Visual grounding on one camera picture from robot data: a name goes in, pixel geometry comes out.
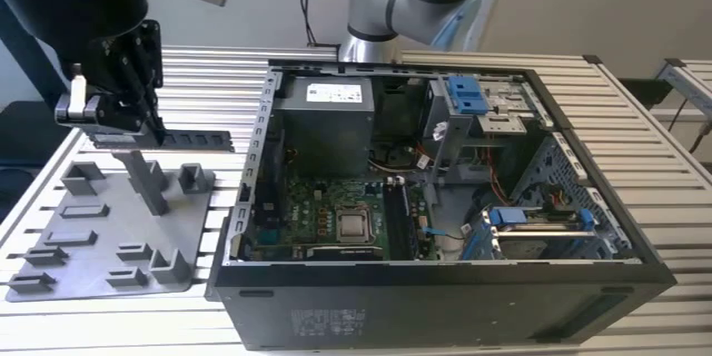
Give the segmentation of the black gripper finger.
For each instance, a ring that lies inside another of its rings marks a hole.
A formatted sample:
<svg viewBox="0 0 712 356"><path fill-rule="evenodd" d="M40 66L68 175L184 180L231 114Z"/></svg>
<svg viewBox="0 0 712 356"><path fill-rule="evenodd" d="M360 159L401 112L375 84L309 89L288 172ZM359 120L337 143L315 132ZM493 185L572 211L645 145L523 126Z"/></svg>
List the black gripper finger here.
<svg viewBox="0 0 712 356"><path fill-rule="evenodd" d="M136 73L141 89L141 110L144 124L137 137L140 148L159 148L164 140L163 119L157 115L156 89L163 87L160 25L157 21L143 21L136 29Z"/></svg>
<svg viewBox="0 0 712 356"><path fill-rule="evenodd" d="M124 106L117 96L100 92L84 75L71 80L55 107L59 125L77 128L95 147L155 147L156 133L141 109Z"/></svg>

